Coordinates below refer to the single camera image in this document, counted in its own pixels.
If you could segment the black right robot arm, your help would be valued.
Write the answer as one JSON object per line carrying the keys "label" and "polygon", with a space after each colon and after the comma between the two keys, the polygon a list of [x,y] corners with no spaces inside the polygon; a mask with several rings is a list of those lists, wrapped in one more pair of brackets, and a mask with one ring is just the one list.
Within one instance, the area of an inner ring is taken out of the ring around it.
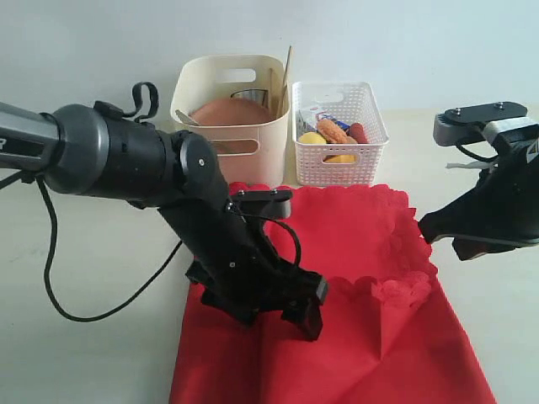
{"label": "black right robot arm", "polygon": [[474,188],[419,221],[424,240],[452,240],[460,260],[538,245],[538,141],[522,141]]}

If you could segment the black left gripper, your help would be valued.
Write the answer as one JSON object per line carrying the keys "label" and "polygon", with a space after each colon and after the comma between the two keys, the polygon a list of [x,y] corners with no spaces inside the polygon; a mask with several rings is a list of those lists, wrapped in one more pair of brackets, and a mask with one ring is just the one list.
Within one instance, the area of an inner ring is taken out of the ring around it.
{"label": "black left gripper", "polygon": [[194,254],[199,267],[190,279],[206,287],[200,301],[251,327],[258,311],[282,311],[307,341],[323,329],[320,305],[328,282],[301,268],[298,236],[294,258],[282,258],[264,233],[266,222],[293,235],[284,219],[289,197],[227,197],[220,205],[185,199],[159,214]]}

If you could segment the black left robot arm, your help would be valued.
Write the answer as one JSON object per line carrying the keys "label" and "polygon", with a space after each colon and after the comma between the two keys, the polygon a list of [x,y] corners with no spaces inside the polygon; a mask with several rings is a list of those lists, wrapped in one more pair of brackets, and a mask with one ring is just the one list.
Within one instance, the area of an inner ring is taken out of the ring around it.
{"label": "black left robot arm", "polygon": [[301,256],[282,258],[264,234],[290,214],[286,189],[231,194],[215,149],[188,130],[172,134],[124,119],[109,104],[71,104],[37,114],[3,104],[1,165],[13,181],[50,192],[154,208],[193,253],[187,277],[203,304],[245,325],[279,311],[308,340],[323,328],[327,280]]}

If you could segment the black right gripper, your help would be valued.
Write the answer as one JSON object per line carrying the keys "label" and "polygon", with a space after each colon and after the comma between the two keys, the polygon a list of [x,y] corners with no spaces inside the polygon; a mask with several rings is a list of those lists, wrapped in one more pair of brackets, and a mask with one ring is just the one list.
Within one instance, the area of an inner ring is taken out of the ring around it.
{"label": "black right gripper", "polygon": [[426,214],[419,229],[428,244],[453,238],[461,261],[538,245],[538,144],[514,147],[470,192]]}

